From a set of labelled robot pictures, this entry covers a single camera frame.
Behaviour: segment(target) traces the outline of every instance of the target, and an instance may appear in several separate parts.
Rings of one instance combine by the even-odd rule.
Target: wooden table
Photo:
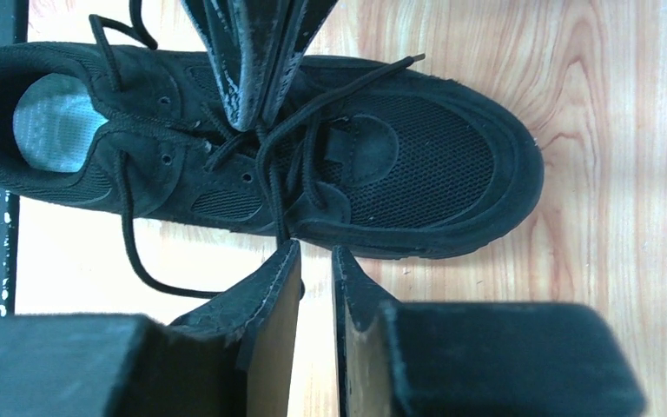
[[[87,15],[124,2],[33,0],[30,41],[92,42]],[[176,0],[145,2],[163,49],[201,50]],[[132,43],[109,32],[114,43]],[[535,212],[507,237],[445,261],[362,260],[403,300],[561,300],[596,308],[667,416],[667,0],[341,0],[309,53],[391,62],[459,80],[514,112],[546,172]],[[267,238],[139,220],[149,271],[224,289],[274,250]],[[330,260],[303,247],[290,415],[337,414]],[[23,199],[17,312],[144,312],[166,321],[202,301],[145,288],[119,218]]]

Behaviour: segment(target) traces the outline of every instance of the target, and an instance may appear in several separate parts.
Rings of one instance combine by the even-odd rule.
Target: shoe insole
[[[74,173],[88,156],[98,128],[108,120],[73,76],[49,74],[30,85],[14,111],[14,137],[34,169]]]

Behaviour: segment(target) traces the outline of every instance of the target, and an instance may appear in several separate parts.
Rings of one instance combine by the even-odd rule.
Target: wood grain
[[[145,2],[161,48],[201,50],[176,1]],[[32,0],[30,40],[92,42],[87,15],[123,2]],[[118,34],[111,42],[132,43]],[[505,238],[445,261],[361,260],[403,300],[561,300],[596,308],[667,416],[667,0],[341,0],[309,53],[414,66],[504,104],[538,139],[545,190]],[[274,250],[266,238],[137,221],[149,271],[224,289]],[[157,294],[125,259],[118,217],[23,201],[17,311],[143,312],[201,301]],[[307,297],[289,415],[337,414],[330,260],[303,246]]]

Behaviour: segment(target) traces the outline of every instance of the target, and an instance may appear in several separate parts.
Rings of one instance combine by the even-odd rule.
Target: shoelace
[[[111,88],[115,92],[121,92],[124,86],[122,85],[122,77],[116,57],[106,38],[105,28],[117,30],[144,44],[151,50],[157,49],[157,41],[147,32],[142,21],[142,0],[129,0],[129,18],[132,26],[98,15],[90,15],[89,17],[90,26],[96,38],[96,44],[106,61]],[[408,56],[396,63],[375,69],[346,86],[332,89],[315,97],[297,109],[291,116],[274,125],[271,129],[268,129],[264,123],[259,122],[254,132],[252,132],[254,136],[251,137],[249,133],[233,133],[232,129],[218,115],[214,114],[210,109],[204,108],[209,121],[224,139],[224,143],[209,155],[204,168],[212,171],[220,167],[232,155],[239,152],[241,147],[252,140],[252,138],[258,142],[259,148],[256,152],[254,171],[262,188],[264,200],[272,211],[276,227],[277,244],[279,246],[290,238],[290,230],[285,222],[286,192],[295,189],[300,184],[302,195],[311,204],[318,209],[326,207],[326,201],[321,196],[316,185],[316,172],[314,168],[314,151],[321,124],[321,111],[327,105],[352,95],[374,81],[400,72],[424,58],[425,55],[423,54]],[[300,126],[305,125],[307,125],[306,134],[300,145],[295,148],[290,167],[283,181],[280,163],[274,157],[274,151],[289,134]],[[129,263],[136,275],[147,286],[171,295],[210,299],[220,294],[214,291],[199,291],[164,284],[152,277],[142,265],[136,249],[134,198],[129,183],[128,162],[129,154],[125,151],[117,150],[115,154],[115,168],[119,175],[117,178],[117,191],[122,202],[122,234]]]

